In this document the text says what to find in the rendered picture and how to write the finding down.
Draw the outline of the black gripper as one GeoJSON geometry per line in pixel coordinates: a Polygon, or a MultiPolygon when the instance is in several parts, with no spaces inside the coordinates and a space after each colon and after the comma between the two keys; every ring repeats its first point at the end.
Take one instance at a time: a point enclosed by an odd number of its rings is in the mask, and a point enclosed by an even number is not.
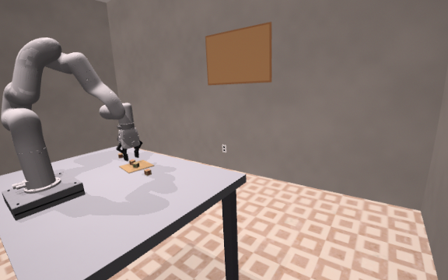
{"type": "Polygon", "coordinates": [[[127,149],[134,147],[135,157],[139,158],[139,149],[142,142],[139,140],[138,132],[136,128],[119,130],[118,132],[119,145],[116,150],[121,152],[124,156],[124,160],[128,161],[127,149]],[[123,148],[122,148],[123,146],[123,148]],[[122,148],[122,150],[121,150],[122,148]]]}

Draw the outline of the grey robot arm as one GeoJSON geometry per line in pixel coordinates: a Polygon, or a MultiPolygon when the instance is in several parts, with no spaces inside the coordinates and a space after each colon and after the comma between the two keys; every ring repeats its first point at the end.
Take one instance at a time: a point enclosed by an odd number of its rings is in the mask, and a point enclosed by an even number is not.
{"type": "Polygon", "coordinates": [[[2,125],[11,131],[13,145],[25,177],[21,183],[13,184],[12,188],[18,190],[24,187],[27,194],[46,191],[61,183],[61,179],[54,175],[40,118],[31,111],[30,105],[40,98],[44,66],[73,74],[87,93],[105,104],[100,108],[100,116],[118,120],[117,128],[126,130],[135,127],[131,104],[122,103],[117,95],[102,83],[84,54],[63,54],[61,45],[51,38],[30,41],[17,55],[12,82],[6,86],[3,93],[1,115],[2,125]]]}

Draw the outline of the tan flat mat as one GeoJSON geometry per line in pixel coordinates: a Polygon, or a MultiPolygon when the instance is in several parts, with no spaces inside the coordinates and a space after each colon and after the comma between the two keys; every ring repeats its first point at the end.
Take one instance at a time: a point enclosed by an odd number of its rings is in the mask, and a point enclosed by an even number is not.
{"type": "Polygon", "coordinates": [[[119,166],[119,167],[121,169],[123,169],[124,171],[126,171],[127,173],[133,173],[135,171],[143,170],[143,169],[146,169],[146,168],[154,166],[151,163],[146,162],[145,160],[140,160],[140,161],[138,161],[138,163],[139,163],[139,167],[138,168],[133,168],[133,166],[130,165],[130,163],[126,164],[126,165],[123,165],[123,166],[119,166]]]}

